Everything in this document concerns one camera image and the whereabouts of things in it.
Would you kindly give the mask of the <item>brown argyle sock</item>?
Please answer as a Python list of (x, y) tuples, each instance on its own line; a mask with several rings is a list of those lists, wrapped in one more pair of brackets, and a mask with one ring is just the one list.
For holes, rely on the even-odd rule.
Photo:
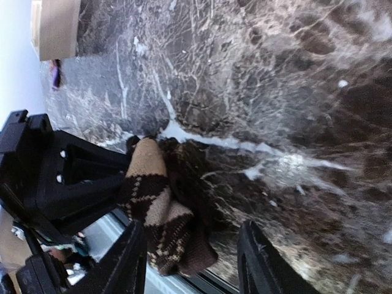
[(209, 238), (227, 228), (221, 211), (185, 169), (168, 163), (155, 139), (134, 135), (126, 148), (130, 165), (118, 206), (143, 225), (149, 265), (163, 276), (191, 276), (213, 266), (218, 254)]

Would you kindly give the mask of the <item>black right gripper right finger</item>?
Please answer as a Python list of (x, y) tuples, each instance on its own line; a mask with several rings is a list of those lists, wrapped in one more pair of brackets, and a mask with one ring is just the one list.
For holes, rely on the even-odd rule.
[(254, 221), (247, 220), (241, 225), (237, 252), (240, 293), (318, 294), (281, 257)]

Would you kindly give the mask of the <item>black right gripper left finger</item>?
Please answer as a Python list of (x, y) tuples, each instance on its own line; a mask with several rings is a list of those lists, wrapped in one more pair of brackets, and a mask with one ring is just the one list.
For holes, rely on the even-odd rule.
[(143, 293), (146, 239), (140, 222), (130, 223), (103, 259), (73, 286), (74, 293)]

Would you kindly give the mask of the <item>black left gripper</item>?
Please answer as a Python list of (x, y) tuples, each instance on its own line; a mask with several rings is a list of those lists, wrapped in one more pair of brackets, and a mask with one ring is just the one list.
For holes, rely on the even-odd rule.
[(1, 131), (1, 206), (43, 242), (69, 242), (114, 208), (130, 159), (47, 114), (12, 112)]

